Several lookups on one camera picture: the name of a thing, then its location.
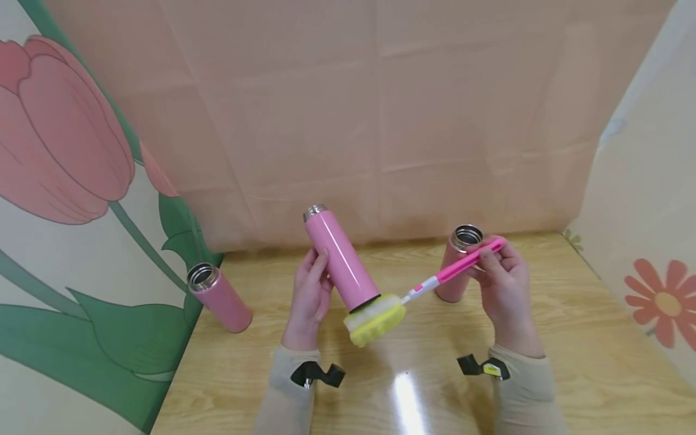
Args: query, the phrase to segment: table surface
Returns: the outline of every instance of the table surface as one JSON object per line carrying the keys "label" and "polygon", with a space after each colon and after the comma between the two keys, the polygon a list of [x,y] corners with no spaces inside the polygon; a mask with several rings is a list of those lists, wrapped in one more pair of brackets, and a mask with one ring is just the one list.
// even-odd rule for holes
{"label": "table surface", "polygon": [[[558,234],[511,236],[530,263],[535,320],[553,362],[572,434],[687,434],[696,395]],[[443,241],[360,248],[383,293],[405,294],[440,264]],[[201,313],[152,430],[154,435],[250,434],[280,341],[294,270],[305,252],[230,254],[222,270],[254,312],[226,333]],[[339,389],[317,384],[314,434],[492,434],[488,377],[465,377],[456,358],[486,357],[493,330],[477,284],[456,304],[428,294],[364,349],[350,343],[334,292],[319,333],[322,366],[343,367]]]}

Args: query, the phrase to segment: sponge brush head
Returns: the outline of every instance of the sponge brush head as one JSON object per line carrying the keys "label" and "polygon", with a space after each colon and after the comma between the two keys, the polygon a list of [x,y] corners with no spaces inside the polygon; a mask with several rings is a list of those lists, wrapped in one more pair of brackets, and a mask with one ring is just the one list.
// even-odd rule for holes
{"label": "sponge brush head", "polygon": [[406,314],[401,298],[394,294],[380,296],[370,305],[349,314],[343,324],[350,332],[350,340],[357,347],[364,347],[375,338],[395,328]]}

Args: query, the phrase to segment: beige sleeve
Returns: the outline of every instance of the beige sleeve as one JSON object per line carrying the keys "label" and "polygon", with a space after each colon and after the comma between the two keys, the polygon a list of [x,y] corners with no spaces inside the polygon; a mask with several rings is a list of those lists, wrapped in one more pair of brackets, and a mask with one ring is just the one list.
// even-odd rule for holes
{"label": "beige sleeve", "polygon": [[279,346],[266,395],[256,416],[254,435],[308,435],[312,424],[314,386],[304,388],[290,380],[306,361],[319,362],[319,351],[291,351]]}
{"label": "beige sleeve", "polygon": [[489,355],[510,371],[509,379],[493,381],[498,404],[496,435],[568,434],[548,358],[528,358],[498,345]]}

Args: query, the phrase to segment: sleeve cuff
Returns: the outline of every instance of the sleeve cuff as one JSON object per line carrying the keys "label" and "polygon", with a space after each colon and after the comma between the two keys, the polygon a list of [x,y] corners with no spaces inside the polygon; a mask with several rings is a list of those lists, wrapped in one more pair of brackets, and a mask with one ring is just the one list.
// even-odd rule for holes
{"label": "sleeve cuff", "polygon": [[290,377],[302,363],[306,361],[319,362],[320,359],[321,354],[318,350],[292,351],[282,345],[278,346],[273,356],[273,368],[271,369],[269,385],[290,396],[302,395],[302,393],[308,395],[311,389],[297,385]]}
{"label": "sleeve cuff", "polygon": [[494,345],[489,355],[501,360],[510,371],[510,379],[501,381],[501,394],[515,402],[553,402],[553,372],[548,358],[529,358],[500,345]]}

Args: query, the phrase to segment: flower illustration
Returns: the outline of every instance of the flower illustration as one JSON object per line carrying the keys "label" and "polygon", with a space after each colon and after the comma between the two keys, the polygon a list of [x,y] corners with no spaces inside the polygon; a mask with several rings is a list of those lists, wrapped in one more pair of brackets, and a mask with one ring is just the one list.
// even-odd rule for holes
{"label": "flower illustration", "polygon": [[624,279],[633,291],[640,296],[626,296],[626,303],[638,308],[633,318],[645,325],[657,318],[657,324],[650,333],[668,349],[674,347],[674,325],[684,340],[696,351],[696,275],[687,278],[688,270],[678,260],[670,261],[667,277],[663,284],[655,268],[644,258],[633,263],[638,275],[643,279],[627,276]]}
{"label": "flower illustration", "polygon": [[155,161],[155,158],[150,154],[150,151],[140,142],[140,153],[143,156],[143,165],[145,166],[145,172],[148,174],[148,179],[155,187],[155,189],[162,195],[168,196],[169,198],[175,198],[179,196],[179,193],[174,188],[174,185],[169,181],[162,169]]}
{"label": "flower illustration", "polygon": [[50,221],[88,223],[125,196],[134,162],[82,64],[42,36],[0,42],[0,196]]}
{"label": "flower illustration", "polygon": [[570,231],[570,228],[566,229],[565,232],[563,233],[563,237],[568,240],[568,243],[578,252],[583,252],[585,249],[583,248],[583,245],[580,243],[583,241],[583,238],[580,237],[578,234],[573,234],[572,231]]}

